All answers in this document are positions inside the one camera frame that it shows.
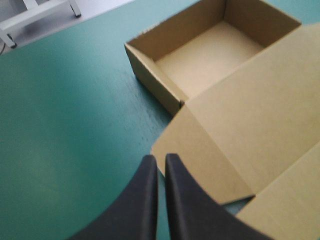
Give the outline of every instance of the chair leg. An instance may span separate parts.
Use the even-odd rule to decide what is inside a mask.
[[[5,44],[7,44],[10,48],[14,49],[17,47],[17,44],[12,40],[12,38],[5,34],[1,29],[0,29],[0,39],[2,39]]]
[[[80,8],[78,7],[76,0],[69,0],[70,6],[72,8],[72,11],[74,12],[74,15],[79,18],[81,17],[81,11]]]

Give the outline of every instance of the open cardboard box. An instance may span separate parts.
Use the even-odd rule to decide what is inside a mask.
[[[186,100],[300,25],[261,0],[201,0],[125,49],[137,78],[175,115]]]
[[[320,237],[320,23],[303,25],[185,103],[152,147],[277,240]]]

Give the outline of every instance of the green table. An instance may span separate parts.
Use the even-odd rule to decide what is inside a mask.
[[[136,0],[0,57],[1,240],[65,239],[119,195],[171,120],[123,43],[194,2]],[[320,20],[318,0],[270,2]],[[159,184],[157,236],[167,240]]]

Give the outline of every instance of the white chair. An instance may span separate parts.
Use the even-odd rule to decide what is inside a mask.
[[[26,6],[26,11],[0,22],[0,39],[11,48],[17,46],[10,36],[10,33],[15,29],[32,24],[62,8],[70,6],[77,18],[81,16],[81,11],[76,0],[49,0],[40,5],[38,5],[36,0],[23,0],[23,2]]]

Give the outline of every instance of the cardboard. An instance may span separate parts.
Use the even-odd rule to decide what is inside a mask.
[[[125,44],[136,77],[175,115],[301,24],[261,0],[201,0]]]
[[[277,240],[320,236],[320,142],[259,193],[237,217]]]
[[[186,102],[152,147],[220,204],[260,193],[320,141],[320,24],[301,26]]]

